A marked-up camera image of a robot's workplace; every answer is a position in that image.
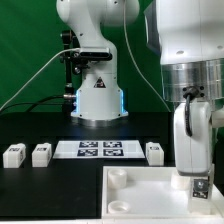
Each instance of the electrical wire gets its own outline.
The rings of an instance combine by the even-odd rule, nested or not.
[[[190,103],[191,103],[191,96],[188,95],[186,98],[186,104],[184,108],[184,116],[185,116],[185,130],[186,130],[186,135],[191,137],[193,135],[192,133],[192,128],[191,128],[191,108],[190,108]]]
[[[24,103],[16,103],[16,104],[12,104],[9,105],[7,107],[4,107],[1,111],[0,111],[0,115],[7,109],[11,108],[11,107],[16,107],[16,106],[22,106],[22,105],[36,105],[36,106],[61,106],[62,103],[31,103],[31,102],[24,102]]]
[[[59,55],[69,52],[69,51],[75,51],[79,52],[79,48],[73,48],[68,50],[63,50],[54,55],[36,74],[32,76],[31,79],[29,79],[9,100],[7,100],[2,107],[0,108],[0,112],[4,109],[6,105],[8,105],[13,99],[15,99],[55,58],[57,58]]]
[[[46,101],[49,101],[49,100],[53,100],[53,99],[62,99],[63,96],[61,95],[56,95],[56,96],[49,96],[49,97],[46,97],[44,99],[41,99],[39,101],[37,101],[35,104],[33,104],[31,107],[29,107],[26,112],[31,112],[36,106],[38,106],[40,103],[44,103]]]
[[[162,103],[164,104],[164,106],[166,107],[166,109],[170,112],[170,108],[168,107],[168,105],[166,104],[166,102],[163,100],[163,98],[160,96],[160,94],[156,91],[156,89],[152,86],[151,83],[148,82],[148,80],[144,77],[144,75],[142,74],[142,72],[140,71],[135,58],[132,54],[132,50],[129,44],[129,39],[128,39],[128,34],[127,34],[127,25],[126,25],[126,2],[127,0],[124,0],[124,34],[125,34],[125,40],[126,40],[126,44],[127,44],[127,48],[128,48],[128,52],[130,54],[130,57],[132,59],[132,62],[136,68],[136,70],[138,71],[139,75],[141,76],[141,78],[149,85],[149,87],[154,91],[154,93],[159,97],[159,99],[162,101]]]

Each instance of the white cylinder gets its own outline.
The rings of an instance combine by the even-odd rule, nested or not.
[[[112,189],[125,188],[127,172],[123,169],[111,169],[108,171],[108,187]]]
[[[112,201],[108,205],[108,212],[111,214],[124,214],[128,213],[131,209],[131,206],[124,201]]]

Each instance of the white cube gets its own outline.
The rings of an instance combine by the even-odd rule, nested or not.
[[[164,166],[164,151],[159,143],[146,144],[146,158],[150,166]]]
[[[51,144],[38,144],[32,153],[33,167],[47,167],[52,157]]]
[[[19,168],[26,158],[24,144],[11,145],[3,154],[4,168]]]

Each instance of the black tabletop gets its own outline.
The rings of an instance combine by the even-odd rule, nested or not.
[[[138,140],[144,152],[147,142],[158,142],[165,165],[174,166],[172,119],[171,113],[132,113],[117,126],[90,128],[72,123],[61,113],[0,116],[0,220],[101,218],[103,166],[148,166],[146,160],[52,159],[47,168],[33,168],[36,144],[51,143],[54,151],[60,140]],[[26,160],[19,169],[4,169],[3,152],[18,143],[27,147]],[[221,190],[223,145],[220,140],[215,157],[215,181]]]

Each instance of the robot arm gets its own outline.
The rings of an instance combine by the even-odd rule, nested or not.
[[[57,0],[59,16],[78,38],[79,56],[88,60],[76,93],[77,108],[71,113],[78,123],[108,126],[128,115],[117,85],[117,49],[100,30],[101,24],[122,26],[124,7],[125,0]],[[128,0],[126,7],[127,23],[132,23],[138,16],[139,2]]]
[[[224,97],[223,8],[219,0],[156,0],[164,98],[180,104],[174,148],[181,175],[207,176],[211,169],[211,115]]]

